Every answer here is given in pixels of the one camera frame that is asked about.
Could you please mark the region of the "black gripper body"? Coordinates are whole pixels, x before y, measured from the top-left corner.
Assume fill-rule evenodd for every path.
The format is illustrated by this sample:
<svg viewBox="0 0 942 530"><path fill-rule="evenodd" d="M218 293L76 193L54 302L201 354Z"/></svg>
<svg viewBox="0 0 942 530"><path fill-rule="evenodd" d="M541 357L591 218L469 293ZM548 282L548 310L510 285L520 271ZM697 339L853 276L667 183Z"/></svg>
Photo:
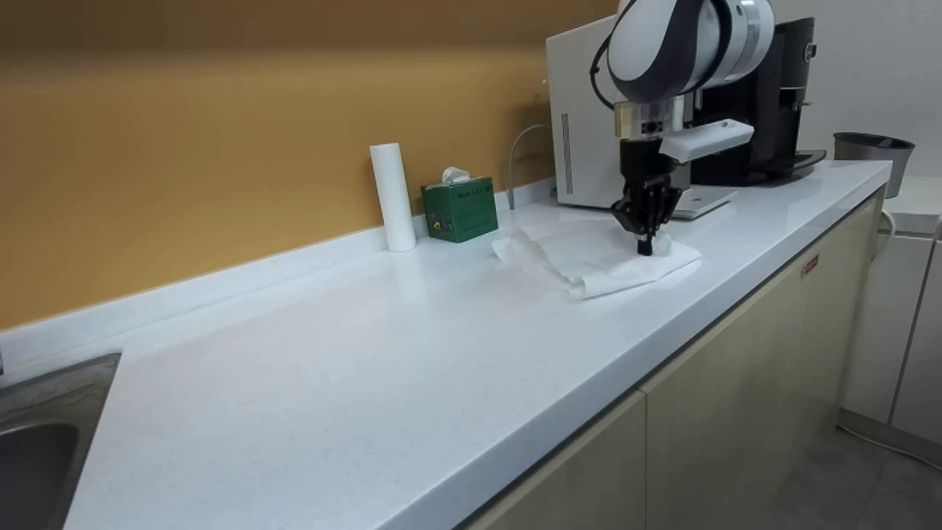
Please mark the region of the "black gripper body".
<svg viewBox="0 0 942 530"><path fill-rule="evenodd" d="M617 165L623 193L611 204L611 215L623 230L660 230L681 199L681 189L672 184L675 162L656 140L620 140Z"/></svg>

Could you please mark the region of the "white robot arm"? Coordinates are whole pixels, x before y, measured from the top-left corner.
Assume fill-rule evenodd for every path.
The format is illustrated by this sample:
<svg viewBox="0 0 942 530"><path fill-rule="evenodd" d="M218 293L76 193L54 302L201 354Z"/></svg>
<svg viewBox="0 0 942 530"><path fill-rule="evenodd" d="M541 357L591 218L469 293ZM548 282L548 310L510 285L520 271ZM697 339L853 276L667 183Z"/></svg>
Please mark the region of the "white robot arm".
<svg viewBox="0 0 942 530"><path fill-rule="evenodd" d="M597 46L588 78L607 71L617 96L595 96L616 112L623 193L610 207L650 255L660 227L681 204L676 165L751 140L754 127L719 118L685 127L685 101L731 86L760 68L773 42L769 0L620 0Z"/></svg>

